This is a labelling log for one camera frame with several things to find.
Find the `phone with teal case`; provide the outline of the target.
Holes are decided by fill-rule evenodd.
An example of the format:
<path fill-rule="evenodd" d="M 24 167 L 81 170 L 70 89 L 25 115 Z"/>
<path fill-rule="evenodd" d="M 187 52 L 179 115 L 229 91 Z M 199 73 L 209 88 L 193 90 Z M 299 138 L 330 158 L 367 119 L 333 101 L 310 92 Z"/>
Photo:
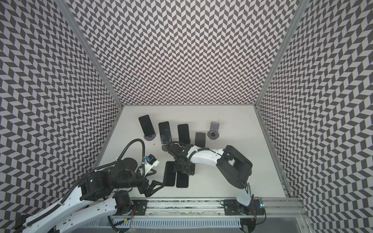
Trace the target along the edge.
<path fill-rule="evenodd" d="M 189 176 L 182 172 L 177 173 L 176 187 L 177 188 L 188 188 L 189 186 Z"/>

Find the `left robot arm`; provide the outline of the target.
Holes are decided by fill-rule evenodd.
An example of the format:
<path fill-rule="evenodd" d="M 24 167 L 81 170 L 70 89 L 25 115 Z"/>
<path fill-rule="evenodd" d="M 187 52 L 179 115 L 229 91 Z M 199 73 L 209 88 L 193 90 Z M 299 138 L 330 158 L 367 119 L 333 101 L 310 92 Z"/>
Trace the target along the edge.
<path fill-rule="evenodd" d="M 156 174 L 154 167 L 159 161 L 149 155 L 138 167 L 133 158 L 125 158 L 94 170 L 78 182 L 65 197 L 35 215 L 23 215 L 16 220 L 16 233 L 70 233 L 81 226 L 102 217 L 133 217 L 140 208 L 131 200 L 129 193 L 137 188 L 146 197 L 164 187 L 158 181 L 148 181 Z"/>

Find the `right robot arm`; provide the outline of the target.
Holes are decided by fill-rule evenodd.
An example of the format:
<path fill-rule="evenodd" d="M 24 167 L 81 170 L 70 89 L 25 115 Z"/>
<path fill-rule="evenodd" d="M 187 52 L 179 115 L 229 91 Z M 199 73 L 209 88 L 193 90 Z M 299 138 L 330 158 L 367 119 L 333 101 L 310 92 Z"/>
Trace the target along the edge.
<path fill-rule="evenodd" d="M 233 146 L 213 150 L 192 144 L 172 141 L 165 146 L 167 152 L 175 159 L 174 171 L 187 176 L 195 174 L 196 164 L 216 167 L 233 187 L 237 188 L 236 201 L 242 208 L 253 202 L 249 179 L 253 163 Z"/>

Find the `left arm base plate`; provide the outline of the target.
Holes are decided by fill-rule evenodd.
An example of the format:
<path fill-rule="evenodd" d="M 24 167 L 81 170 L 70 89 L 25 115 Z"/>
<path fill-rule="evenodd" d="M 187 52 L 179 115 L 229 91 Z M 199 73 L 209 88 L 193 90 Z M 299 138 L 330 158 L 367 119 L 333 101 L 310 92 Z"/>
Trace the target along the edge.
<path fill-rule="evenodd" d="M 147 205 L 148 200 L 146 199 L 132 200 L 132 205 L 125 213 L 128 214 L 128 216 L 144 216 L 146 214 Z"/>

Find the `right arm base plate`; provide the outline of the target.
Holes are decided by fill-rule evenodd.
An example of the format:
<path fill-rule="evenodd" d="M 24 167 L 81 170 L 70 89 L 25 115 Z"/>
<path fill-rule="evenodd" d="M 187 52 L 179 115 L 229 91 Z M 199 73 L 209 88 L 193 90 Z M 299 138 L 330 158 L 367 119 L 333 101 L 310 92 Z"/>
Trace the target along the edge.
<path fill-rule="evenodd" d="M 264 216 L 265 207 L 261 199 L 254 199 L 248 206 L 239 204 L 235 199 L 220 201 L 226 216 Z"/>

